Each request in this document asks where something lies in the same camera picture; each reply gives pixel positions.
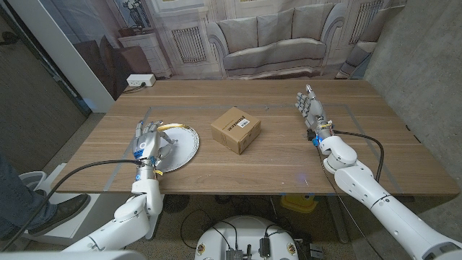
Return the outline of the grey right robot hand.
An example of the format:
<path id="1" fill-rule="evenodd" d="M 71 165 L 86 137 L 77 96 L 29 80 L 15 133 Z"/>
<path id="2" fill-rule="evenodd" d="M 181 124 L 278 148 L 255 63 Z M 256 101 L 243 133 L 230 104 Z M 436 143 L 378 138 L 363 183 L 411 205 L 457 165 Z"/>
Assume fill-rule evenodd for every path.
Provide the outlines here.
<path id="1" fill-rule="evenodd" d="M 322 139 L 332 136 L 332 122 L 327 119 L 321 102 L 316 99 L 309 84 L 306 85 L 306 92 L 306 94 L 299 92 L 295 103 L 305 119 L 306 126 Z"/>

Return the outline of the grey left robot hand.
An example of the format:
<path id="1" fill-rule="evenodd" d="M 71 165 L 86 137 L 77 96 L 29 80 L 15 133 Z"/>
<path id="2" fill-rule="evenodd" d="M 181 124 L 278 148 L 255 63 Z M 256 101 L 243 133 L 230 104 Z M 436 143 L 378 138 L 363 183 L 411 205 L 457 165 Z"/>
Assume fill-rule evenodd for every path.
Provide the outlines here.
<path id="1" fill-rule="evenodd" d="M 145 165 L 158 166 L 170 154 L 178 140 L 171 139 L 164 131 L 160 131 L 162 124 L 162 121 L 152 121 L 143 126 L 143 121 L 138 122 L 132 146 L 136 160 L 141 160 Z"/>

